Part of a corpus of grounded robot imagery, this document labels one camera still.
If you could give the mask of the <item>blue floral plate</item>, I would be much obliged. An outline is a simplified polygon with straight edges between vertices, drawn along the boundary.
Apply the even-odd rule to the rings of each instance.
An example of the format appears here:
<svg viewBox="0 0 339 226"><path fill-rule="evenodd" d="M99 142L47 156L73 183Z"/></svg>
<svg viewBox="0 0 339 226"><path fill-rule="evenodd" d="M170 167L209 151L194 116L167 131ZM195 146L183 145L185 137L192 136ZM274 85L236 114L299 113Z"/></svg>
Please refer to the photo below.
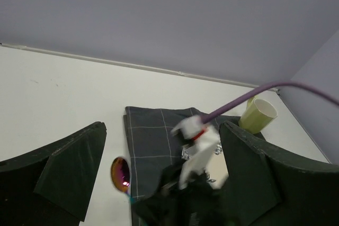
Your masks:
<svg viewBox="0 0 339 226"><path fill-rule="evenodd" d="M193 174L207 174L207 182L213 188L221 188L228 177L226 161L218 140L200 140L195 145L186 145L182 150L185 160L179 178L179 188L185 189Z"/></svg>

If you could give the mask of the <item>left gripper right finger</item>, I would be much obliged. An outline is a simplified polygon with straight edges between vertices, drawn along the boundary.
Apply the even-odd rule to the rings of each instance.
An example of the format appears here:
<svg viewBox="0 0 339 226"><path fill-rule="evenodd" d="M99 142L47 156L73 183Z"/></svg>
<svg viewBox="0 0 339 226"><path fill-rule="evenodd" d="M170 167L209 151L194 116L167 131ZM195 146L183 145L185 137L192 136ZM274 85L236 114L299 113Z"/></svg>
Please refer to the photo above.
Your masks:
<svg viewBox="0 0 339 226"><path fill-rule="evenodd" d="M338 166L280 148L227 121L227 225L338 225Z"/></svg>

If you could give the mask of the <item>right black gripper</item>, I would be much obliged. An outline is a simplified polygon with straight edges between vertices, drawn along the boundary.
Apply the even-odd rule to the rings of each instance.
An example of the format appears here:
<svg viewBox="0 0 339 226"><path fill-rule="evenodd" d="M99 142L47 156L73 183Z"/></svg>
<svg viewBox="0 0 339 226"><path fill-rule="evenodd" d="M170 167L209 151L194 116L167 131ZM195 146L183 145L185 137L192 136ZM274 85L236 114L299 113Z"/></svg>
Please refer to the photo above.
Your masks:
<svg viewBox="0 0 339 226"><path fill-rule="evenodd" d="M179 188L182 165L162 170L155 192L132 204L144 225L238 225L226 212L225 193L207 182L207 174L192 173Z"/></svg>

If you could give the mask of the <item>dark checked cloth napkin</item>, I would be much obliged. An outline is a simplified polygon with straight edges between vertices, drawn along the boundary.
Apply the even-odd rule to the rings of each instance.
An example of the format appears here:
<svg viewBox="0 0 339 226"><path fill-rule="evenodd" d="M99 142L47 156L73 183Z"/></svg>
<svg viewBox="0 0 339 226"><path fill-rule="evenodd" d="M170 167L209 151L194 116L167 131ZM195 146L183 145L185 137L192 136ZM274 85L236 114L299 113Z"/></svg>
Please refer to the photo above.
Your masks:
<svg viewBox="0 0 339 226"><path fill-rule="evenodd" d="M131 157L131 194L135 202L155 192L164 168L183 164L183 143L171 135L171 130L181 120L194 115L200 115L200 111L195 108L126 108L124 127ZM239 117L219 116L212 120L212 125L219 130L227 121L238 126ZM132 223L141 224L141 219L134 213Z"/></svg>

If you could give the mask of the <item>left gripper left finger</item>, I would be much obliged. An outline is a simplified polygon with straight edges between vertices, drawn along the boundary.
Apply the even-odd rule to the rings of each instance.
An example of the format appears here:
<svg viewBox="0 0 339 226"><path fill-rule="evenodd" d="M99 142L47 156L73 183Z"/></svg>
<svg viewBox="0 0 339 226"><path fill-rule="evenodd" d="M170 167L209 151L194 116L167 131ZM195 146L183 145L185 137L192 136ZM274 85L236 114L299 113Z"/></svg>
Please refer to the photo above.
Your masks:
<svg viewBox="0 0 339 226"><path fill-rule="evenodd" d="M79 225L86 217L106 141L94 122L1 161L1 225Z"/></svg>

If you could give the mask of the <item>pale yellow paper cup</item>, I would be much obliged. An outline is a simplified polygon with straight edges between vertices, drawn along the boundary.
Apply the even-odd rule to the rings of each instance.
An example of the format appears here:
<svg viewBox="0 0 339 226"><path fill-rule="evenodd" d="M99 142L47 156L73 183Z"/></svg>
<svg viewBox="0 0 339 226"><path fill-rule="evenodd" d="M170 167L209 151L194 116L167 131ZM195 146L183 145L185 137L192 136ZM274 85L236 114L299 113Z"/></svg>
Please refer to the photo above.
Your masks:
<svg viewBox="0 0 339 226"><path fill-rule="evenodd" d="M246 104L246 110L239 119L239 126L251 134L260 133L278 116L275 107L268 101L251 97Z"/></svg>

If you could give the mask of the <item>iridescent spoon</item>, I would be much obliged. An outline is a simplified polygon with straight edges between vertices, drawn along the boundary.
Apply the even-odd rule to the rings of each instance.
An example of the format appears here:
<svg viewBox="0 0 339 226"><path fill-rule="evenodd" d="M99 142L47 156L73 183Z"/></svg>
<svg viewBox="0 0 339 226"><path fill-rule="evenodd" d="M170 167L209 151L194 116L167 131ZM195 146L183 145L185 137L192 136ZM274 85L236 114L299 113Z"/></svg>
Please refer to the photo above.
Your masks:
<svg viewBox="0 0 339 226"><path fill-rule="evenodd" d="M110 168L110 176L115 188L124 194L126 194L133 204L135 199L130 195L131 176L128 162L123 157L116 157Z"/></svg>

